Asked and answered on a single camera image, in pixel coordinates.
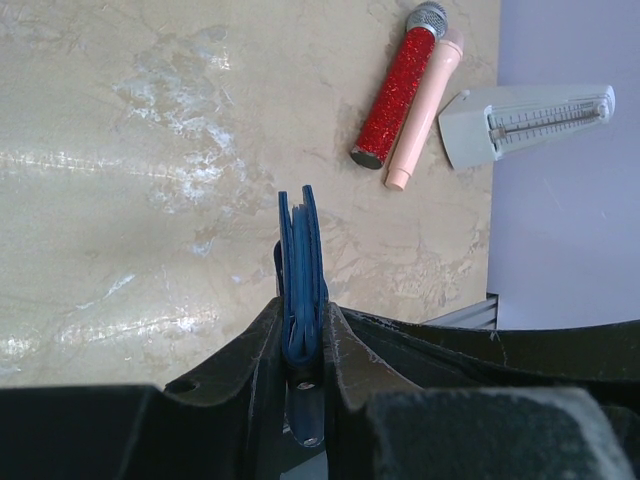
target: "worn table surface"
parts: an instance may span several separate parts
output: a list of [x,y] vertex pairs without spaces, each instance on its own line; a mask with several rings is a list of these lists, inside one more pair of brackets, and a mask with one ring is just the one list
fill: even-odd
[[[499,0],[444,1],[447,99],[493,85]],[[0,383],[162,384],[275,294],[277,192],[319,207],[333,301],[484,298],[491,167],[432,135],[408,190],[348,157],[415,4],[0,0]]]

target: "wall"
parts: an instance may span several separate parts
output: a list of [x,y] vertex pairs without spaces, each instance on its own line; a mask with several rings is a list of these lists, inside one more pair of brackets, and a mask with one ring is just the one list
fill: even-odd
[[640,3],[607,5],[503,2],[501,85],[607,83],[617,103],[608,126],[495,165],[500,328],[640,318]]

